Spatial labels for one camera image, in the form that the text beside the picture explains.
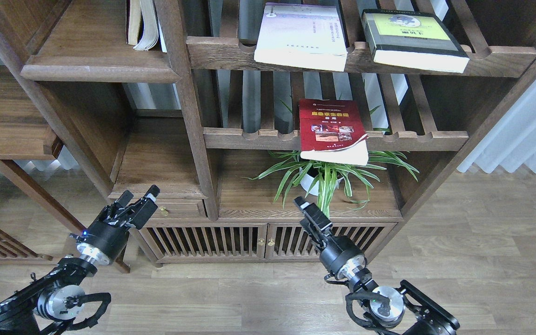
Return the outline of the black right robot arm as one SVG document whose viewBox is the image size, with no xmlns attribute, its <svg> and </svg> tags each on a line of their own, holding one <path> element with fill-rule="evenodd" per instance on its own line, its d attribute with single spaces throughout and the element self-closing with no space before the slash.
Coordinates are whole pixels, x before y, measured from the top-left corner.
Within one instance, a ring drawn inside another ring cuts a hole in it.
<svg viewBox="0 0 536 335">
<path fill-rule="evenodd" d="M 391 335 L 409 310 L 415 323 L 407 335 L 455 335 L 460 324 L 451 313 L 406 280 L 399 288 L 377 284 L 364 253 L 350 238 L 334 235 L 332 222 L 314 203 L 301 196 L 295 203 L 304 216 L 300 224 L 328 272 L 325 282 L 349 289 L 345 309 L 353 322 L 379 335 Z"/>
</svg>

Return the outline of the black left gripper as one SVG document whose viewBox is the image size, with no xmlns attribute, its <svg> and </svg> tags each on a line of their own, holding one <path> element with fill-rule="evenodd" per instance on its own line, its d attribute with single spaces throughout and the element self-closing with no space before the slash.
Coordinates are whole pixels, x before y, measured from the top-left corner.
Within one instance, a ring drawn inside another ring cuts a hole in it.
<svg viewBox="0 0 536 335">
<path fill-rule="evenodd" d="M 103 208 L 87 230 L 80 235 L 70 234 L 81 256 L 118 256 L 126 245 L 128 230 L 142 229 L 157 210 L 159 193 L 157 185 L 151 185 L 142 198 L 128 206 L 134 195 L 123 191 L 115 204 Z"/>
</svg>

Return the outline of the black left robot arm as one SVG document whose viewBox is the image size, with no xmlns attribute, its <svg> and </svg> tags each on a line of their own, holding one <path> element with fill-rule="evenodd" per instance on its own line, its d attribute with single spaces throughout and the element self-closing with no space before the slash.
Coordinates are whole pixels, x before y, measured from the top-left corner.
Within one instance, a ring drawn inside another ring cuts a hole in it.
<svg viewBox="0 0 536 335">
<path fill-rule="evenodd" d="M 157 185 L 151 185 L 130 204 L 133 195 L 125 191 L 102 209 L 88 229 L 73 234 L 79 256 L 60 259 L 47 275 L 0 302 L 0 335 L 59 335 L 96 326 L 112 297 L 110 293 L 87 295 L 80 284 L 96 274 L 97 265 L 117 261 L 128 231 L 141 229 L 157 210 L 159 193 Z"/>
</svg>

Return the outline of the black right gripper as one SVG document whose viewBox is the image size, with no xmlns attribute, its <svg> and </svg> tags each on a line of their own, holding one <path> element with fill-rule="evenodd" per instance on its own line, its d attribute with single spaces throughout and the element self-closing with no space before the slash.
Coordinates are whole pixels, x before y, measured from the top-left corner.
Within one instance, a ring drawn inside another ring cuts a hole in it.
<svg viewBox="0 0 536 335">
<path fill-rule="evenodd" d="M 333 223 L 314 204 L 302 196 L 294 199 L 304 218 L 300 225 L 311 238 L 311 244 L 319 252 L 319 259 L 332 275 L 355 275 L 366 265 L 364 253 L 347 236 L 336 236 Z"/>
</svg>

